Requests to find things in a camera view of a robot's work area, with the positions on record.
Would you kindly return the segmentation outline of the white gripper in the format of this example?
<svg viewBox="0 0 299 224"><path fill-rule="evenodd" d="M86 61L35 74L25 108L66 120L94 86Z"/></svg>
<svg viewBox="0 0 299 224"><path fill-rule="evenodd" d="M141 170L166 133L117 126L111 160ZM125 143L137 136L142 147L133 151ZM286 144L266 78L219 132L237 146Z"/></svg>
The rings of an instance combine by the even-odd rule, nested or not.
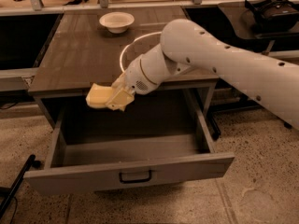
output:
<svg viewBox="0 0 299 224"><path fill-rule="evenodd" d="M141 60L135 59L125 70L125 74L122 73L112 83L111 89L112 93L106 102L107 108L124 111L135 99L135 93L148 94L156 89L156 85L144 75Z"/></svg>

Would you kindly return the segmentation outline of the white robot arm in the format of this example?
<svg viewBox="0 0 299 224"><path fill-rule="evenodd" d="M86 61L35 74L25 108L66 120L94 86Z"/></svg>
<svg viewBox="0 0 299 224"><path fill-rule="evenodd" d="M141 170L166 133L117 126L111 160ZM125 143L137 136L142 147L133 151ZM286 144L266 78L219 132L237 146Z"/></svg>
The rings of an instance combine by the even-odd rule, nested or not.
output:
<svg viewBox="0 0 299 224"><path fill-rule="evenodd" d="M160 43L134 59L113 83L111 109L156 90L189 68L212 72L292 127L299 128L299 65L229 46L188 20L174 20Z"/></svg>

